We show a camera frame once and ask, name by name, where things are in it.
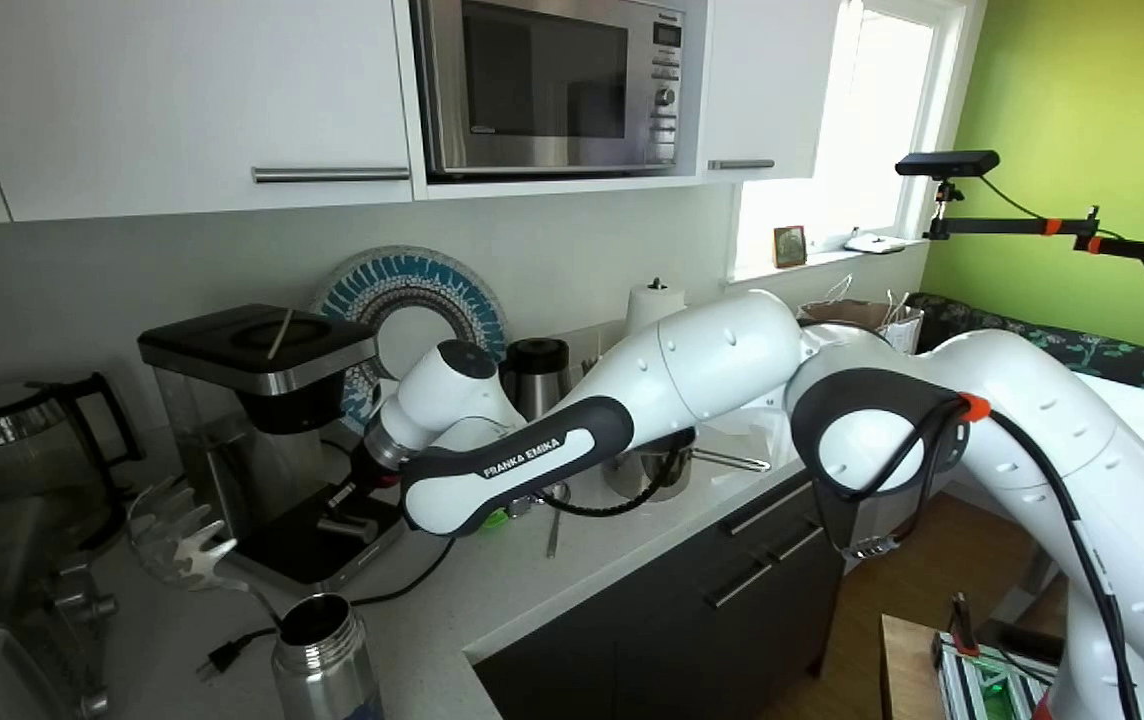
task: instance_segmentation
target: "white wall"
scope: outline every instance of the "white wall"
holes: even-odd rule
[[[136,337],[200,311],[268,299],[313,305],[351,250],[421,243],[477,269],[512,337],[625,317],[630,286],[666,276],[687,299],[726,286],[738,186],[452,200],[344,211],[248,211],[0,227],[0,379],[105,367],[136,422],[161,429]],[[873,272],[915,286],[920,260]]]

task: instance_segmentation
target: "coffee machine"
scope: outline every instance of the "coffee machine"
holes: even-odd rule
[[[231,532],[237,567],[327,588],[400,519],[351,493],[348,449],[326,436],[351,367],[377,354],[374,328],[245,305],[136,342],[155,367],[181,471]]]

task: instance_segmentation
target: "green wall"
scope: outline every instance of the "green wall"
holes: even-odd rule
[[[1085,215],[1144,240],[1144,0],[989,0],[955,147],[997,147],[989,172],[1044,215]],[[962,179],[951,215],[1018,215]],[[1144,269],[1071,250],[1071,236],[951,236],[927,290],[1020,320],[1144,339]]]

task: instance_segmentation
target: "kitchen counter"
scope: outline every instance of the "kitchen counter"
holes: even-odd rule
[[[701,429],[701,449],[767,458],[774,471],[738,471],[692,458],[683,493],[648,499],[614,519],[559,519],[559,546],[548,556],[553,511],[538,502],[502,527],[456,541],[452,556],[408,594],[359,607],[389,720],[477,720],[502,715],[474,673],[485,659],[642,565],[683,542],[711,519],[738,511],[761,493],[801,471],[790,422],[778,406],[722,415]],[[577,502],[620,502],[584,471],[573,483]],[[400,532],[348,585],[344,594],[400,588],[436,559],[443,541]],[[118,720],[276,720],[268,649],[257,639],[223,675],[200,681],[203,654],[265,629],[253,594],[223,588],[167,588],[148,574],[122,541],[97,565],[105,590],[118,590],[122,617],[110,631],[110,688]]]

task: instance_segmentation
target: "floor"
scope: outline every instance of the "floor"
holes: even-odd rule
[[[848,570],[820,675],[801,675],[761,720],[881,720],[881,617],[943,629],[951,594],[975,618],[1024,574],[1038,542],[975,502],[938,494],[900,551]],[[1055,631],[1063,588],[1024,629]]]

